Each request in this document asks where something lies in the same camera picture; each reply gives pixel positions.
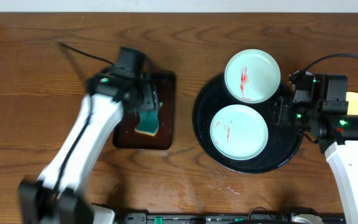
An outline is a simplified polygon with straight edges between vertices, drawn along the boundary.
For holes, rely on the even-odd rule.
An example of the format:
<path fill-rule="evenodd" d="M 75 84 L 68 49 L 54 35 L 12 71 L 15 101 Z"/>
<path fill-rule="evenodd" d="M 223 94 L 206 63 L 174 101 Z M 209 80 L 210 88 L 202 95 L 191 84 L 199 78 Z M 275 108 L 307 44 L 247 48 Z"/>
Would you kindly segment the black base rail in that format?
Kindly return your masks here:
<path fill-rule="evenodd" d="M 95 218 L 95 223 L 112 224 L 220 224 L 220 223 L 345 223 L 345 218 L 337 215 L 317 216 L 315 214 L 295 214 L 285 212 L 282 215 L 267 212 L 252 212 L 240 215 L 195 215 L 195 214 L 147 214 L 116 213 L 114 218 Z"/>

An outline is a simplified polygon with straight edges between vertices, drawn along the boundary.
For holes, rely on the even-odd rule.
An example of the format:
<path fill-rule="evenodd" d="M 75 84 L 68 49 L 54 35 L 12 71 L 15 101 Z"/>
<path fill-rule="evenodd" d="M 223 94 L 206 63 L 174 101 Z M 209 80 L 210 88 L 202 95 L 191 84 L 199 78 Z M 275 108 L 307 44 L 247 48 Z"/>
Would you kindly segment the green yellow sponge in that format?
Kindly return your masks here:
<path fill-rule="evenodd" d="M 135 127 L 135 132 L 154 137 L 159 129 L 158 111 L 163 105 L 162 102 L 158 104 L 157 110 L 147 110 L 139 113 L 140 121 Z"/>

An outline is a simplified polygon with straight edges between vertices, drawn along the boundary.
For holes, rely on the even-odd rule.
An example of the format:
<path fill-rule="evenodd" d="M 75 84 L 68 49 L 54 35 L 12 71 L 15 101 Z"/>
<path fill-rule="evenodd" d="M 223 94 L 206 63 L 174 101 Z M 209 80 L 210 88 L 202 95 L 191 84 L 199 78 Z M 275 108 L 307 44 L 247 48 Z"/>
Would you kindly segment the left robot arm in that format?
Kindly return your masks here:
<path fill-rule="evenodd" d="M 116 213 L 91 205 L 85 192 L 93 167 L 124 113 L 158 106 L 151 73 L 98 73 L 86 83 L 80 113 L 63 146 L 35 182 L 18 186 L 23 223 L 114 223 Z"/>

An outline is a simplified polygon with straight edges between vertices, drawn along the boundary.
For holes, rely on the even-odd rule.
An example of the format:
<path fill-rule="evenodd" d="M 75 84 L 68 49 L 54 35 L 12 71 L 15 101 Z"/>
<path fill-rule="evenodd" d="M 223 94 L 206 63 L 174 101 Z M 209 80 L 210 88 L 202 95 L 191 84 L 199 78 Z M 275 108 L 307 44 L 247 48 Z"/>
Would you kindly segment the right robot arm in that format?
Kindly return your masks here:
<path fill-rule="evenodd" d="M 290 83 L 294 94 L 276 100 L 273 120 L 312 135 L 334 174 L 346 222 L 358 223 L 358 115 L 347 112 L 347 77 L 297 71 Z"/>

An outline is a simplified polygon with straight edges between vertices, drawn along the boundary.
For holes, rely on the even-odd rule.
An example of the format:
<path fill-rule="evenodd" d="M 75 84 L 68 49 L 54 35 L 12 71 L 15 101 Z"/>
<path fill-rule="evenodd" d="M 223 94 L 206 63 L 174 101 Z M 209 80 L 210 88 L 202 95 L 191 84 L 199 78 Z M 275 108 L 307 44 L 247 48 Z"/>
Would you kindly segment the black round tray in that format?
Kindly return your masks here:
<path fill-rule="evenodd" d="M 303 136 L 294 126 L 279 126 L 273 120 L 275 101 L 281 96 L 292 96 L 293 92 L 280 82 L 278 90 L 268 100 L 250 104 L 235 99 L 227 90 L 224 75 L 210 80 L 199 92 L 193 107 L 192 122 L 195 136 L 203 148 L 218 164 L 237 172 L 259 174 L 278 169 L 287 163 L 300 148 Z M 263 151 L 255 158 L 238 161 L 220 153 L 210 136 L 213 116 L 229 105 L 245 105 L 256 110 L 267 123 L 268 140 Z"/>

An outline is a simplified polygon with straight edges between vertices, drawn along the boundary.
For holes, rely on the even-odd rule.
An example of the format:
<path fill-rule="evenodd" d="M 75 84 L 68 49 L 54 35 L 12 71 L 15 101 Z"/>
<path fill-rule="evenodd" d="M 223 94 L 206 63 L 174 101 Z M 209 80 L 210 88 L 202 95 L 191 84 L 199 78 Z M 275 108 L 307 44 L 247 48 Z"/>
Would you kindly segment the black rectangular tray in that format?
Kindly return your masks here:
<path fill-rule="evenodd" d="M 158 111 L 158 132 L 154 137 L 136 133 L 139 113 L 126 113 L 113 131 L 112 143 L 116 148 L 167 150 L 172 145 L 176 75 L 173 72 L 155 73 L 150 79 L 157 87 L 159 102 L 163 103 Z"/>

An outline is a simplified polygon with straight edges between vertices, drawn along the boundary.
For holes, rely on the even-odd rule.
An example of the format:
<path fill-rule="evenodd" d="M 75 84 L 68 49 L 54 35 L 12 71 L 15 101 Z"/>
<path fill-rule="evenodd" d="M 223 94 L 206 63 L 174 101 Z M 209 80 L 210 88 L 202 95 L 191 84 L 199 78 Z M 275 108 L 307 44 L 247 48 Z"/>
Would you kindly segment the light blue plate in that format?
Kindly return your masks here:
<path fill-rule="evenodd" d="M 209 131 L 215 148 L 222 155 L 238 161 L 258 156 L 269 138 L 266 121 L 246 105 L 229 105 L 219 110 Z"/>
<path fill-rule="evenodd" d="M 227 63 L 224 82 L 229 93 L 244 103 L 261 103 L 278 90 L 281 73 L 267 52 L 248 49 L 236 53 Z"/>

